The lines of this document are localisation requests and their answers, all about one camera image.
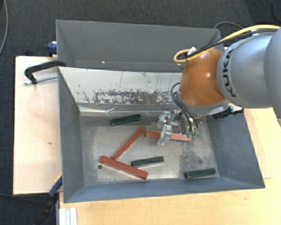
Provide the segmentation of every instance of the black cable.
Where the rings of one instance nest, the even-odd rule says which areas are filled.
[[[263,33],[263,32],[273,32],[273,29],[259,29],[259,30],[256,30],[256,31],[248,31],[248,32],[246,32],[246,33],[239,34],[238,36],[232,37],[232,38],[230,38],[230,39],[226,39],[226,40],[224,40],[224,41],[221,41],[221,39],[218,39],[218,40],[216,40],[216,41],[214,41],[214,42],[212,42],[212,43],[210,43],[210,44],[208,44],[208,45],[206,45],[206,46],[204,46],[204,47],[201,47],[200,49],[196,50],[195,52],[191,53],[190,55],[187,55],[187,52],[182,53],[182,54],[180,54],[180,55],[177,57],[177,59],[178,59],[178,60],[187,59],[187,58],[190,58],[190,57],[192,57],[192,56],[194,56],[194,55],[196,55],[196,54],[199,54],[199,53],[201,53],[201,52],[204,52],[204,51],[207,50],[207,49],[210,49],[210,48],[216,47],[216,46],[218,46],[218,45],[221,45],[221,44],[223,44],[223,43],[225,43],[225,42],[227,42],[227,41],[231,41],[231,40],[233,40],[233,39],[239,39],[239,38],[243,39],[243,38],[246,37],[246,36],[253,35],[253,34],[257,34],[257,33]]]
[[[197,128],[198,128],[198,124],[197,124],[196,119],[187,111],[187,108],[177,99],[177,92],[176,93],[173,92],[174,88],[178,84],[180,84],[180,83],[178,82],[172,86],[172,88],[170,90],[170,95],[171,95],[174,103],[182,110],[183,114],[185,115],[187,122],[189,124],[189,130],[190,130],[190,132],[192,132],[192,124],[190,122],[190,118],[192,118],[192,120],[194,121]]]
[[[17,199],[17,198],[25,198],[30,196],[48,196],[48,194],[21,194],[21,195],[10,195],[10,194],[4,194],[0,193],[0,197],[10,198],[10,199]]]
[[[3,0],[3,2],[4,2],[4,6],[5,6],[6,27],[5,27],[4,38],[3,38],[2,45],[1,45],[1,48],[0,48],[0,56],[1,56],[1,53],[2,53],[2,50],[3,50],[4,44],[5,44],[6,37],[7,37],[7,32],[8,32],[8,11],[7,11],[7,5],[6,5],[6,1],[5,1],[5,0]]]
[[[276,17],[275,13],[274,13],[274,1],[273,1],[273,0],[270,0],[270,1],[271,1],[271,12],[272,12],[272,16],[273,16],[273,18],[274,18],[276,21],[278,21],[278,22],[281,23],[281,20],[279,20],[279,19]]]

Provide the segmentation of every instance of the gray bin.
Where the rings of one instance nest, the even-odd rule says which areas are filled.
[[[118,160],[164,156],[163,164],[143,168],[147,180],[98,168],[101,155],[110,157],[140,125],[156,130],[160,112],[175,108],[169,88],[180,80],[181,69],[173,55],[219,36],[210,29],[57,21],[58,59],[72,67],[59,68],[66,203],[264,188],[243,114],[209,117],[191,142],[157,146],[156,139],[141,136]],[[98,93],[108,99],[96,100]],[[112,99],[114,94],[121,99]],[[135,113],[141,121],[110,126],[110,119]],[[211,177],[184,178],[184,172],[212,167],[217,173]]]

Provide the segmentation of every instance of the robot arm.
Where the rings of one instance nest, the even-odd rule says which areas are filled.
[[[224,53],[216,49],[227,39],[248,34],[252,36]],[[230,103],[273,107],[281,125],[281,27],[249,27],[193,53],[182,50],[174,61],[186,63],[174,100],[182,110],[198,117],[223,113]]]

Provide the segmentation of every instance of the wooden board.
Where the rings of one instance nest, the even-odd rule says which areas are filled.
[[[24,85],[27,67],[56,58],[16,57],[14,194],[46,193],[61,173],[58,122],[58,81]],[[48,69],[36,78],[57,74]]]

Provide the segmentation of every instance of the green block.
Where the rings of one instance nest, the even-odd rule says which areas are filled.
[[[192,178],[198,178],[198,177],[215,175],[215,173],[216,173],[216,171],[215,171],[214,168],[202,169],[202,170],[186,172],[185,173],[185,178],[186,179],[192,179]]]
[[[160,164],[163,162],[164,162],[163,157],[152,157],[152,158],[132,161],[131,166],[132,167],[145,167],[145,166]]]
[[[111,119],[111,125],[117,126],[117,125],[122,125],[122,124],[130,123],[130,122],[136,122],[139,120],[141,120],[141,115],[135,114],[135,115],[125,116],[125,117],[121,117],[121,118]]]

